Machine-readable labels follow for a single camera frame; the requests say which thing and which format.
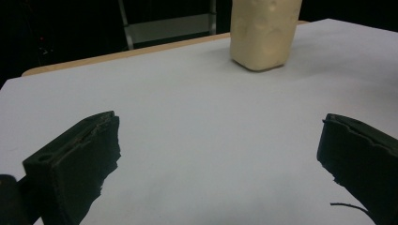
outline wooden table edge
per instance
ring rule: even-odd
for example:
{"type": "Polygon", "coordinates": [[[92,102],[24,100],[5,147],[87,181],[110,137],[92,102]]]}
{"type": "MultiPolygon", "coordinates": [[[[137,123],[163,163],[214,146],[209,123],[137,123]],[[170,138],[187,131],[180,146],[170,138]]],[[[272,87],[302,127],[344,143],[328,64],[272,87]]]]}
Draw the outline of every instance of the wooden table edge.
{"type": "MultiPolygon", "coordinates": [[[[308,22],[298,21],[298,24],[305,24],[305,23],[308,23],[308,22]]],[[[198,43],[203,43],[203,42],[213,41],[213,40],[218,40],[218,39],[223,39],[223,38],[229,38],[229,37],[230,37],[230,33],[225,33],[225,34],[214,35],[214,36],[182,40],[182,41],[178,41],[178,42],[162,44],[162,45],[147,47],[147,48],[143,48],[143,49],[105,54],[105,55],[101,55],[101,56],[85,58],[85,59],[80,59],[80,60],[75,60],[75,61],[70,61],[70,62],[65,62],[65,63],[60,63],[60,64],[54,64],[54,65],[49,65],[49,66],[34,67],[34,68],[31,68],[31,69],[28,69],[27,71],[25,71],[23,73],[22,77],[35,75],[35,74],[39,74],[39,73],[43,73],[43,72],[55,71],[55,70],[64,69],[64,68],[76,68],[79,66],[96,64],[96,63],[106,62],[106,61],[120,59],[120,58],[128,58],[128,57],[145,54],[145,53],[155,53],[155,52],[159,52],[159,51],[170,50],[170,49],[179,48],[179,47],[183,47],[183,46],[187,46],[187,45],[198,44],[198,43]]]]}

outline white paper surface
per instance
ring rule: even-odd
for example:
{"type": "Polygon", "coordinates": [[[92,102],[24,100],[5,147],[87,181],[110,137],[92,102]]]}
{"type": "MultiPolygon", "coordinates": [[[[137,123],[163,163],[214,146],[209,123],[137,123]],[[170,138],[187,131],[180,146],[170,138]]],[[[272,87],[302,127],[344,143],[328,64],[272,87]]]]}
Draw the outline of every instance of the white paper surface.
{"type": "Polygon", "coordinates": [[[373,224],[316,160],[338,113],[398,137],[398,34],[298,27],[284,67],[250,72],[229,39],[8,81],[0,173],[81,119],[120,116],[118,169],[82,224],[373,224]]]}

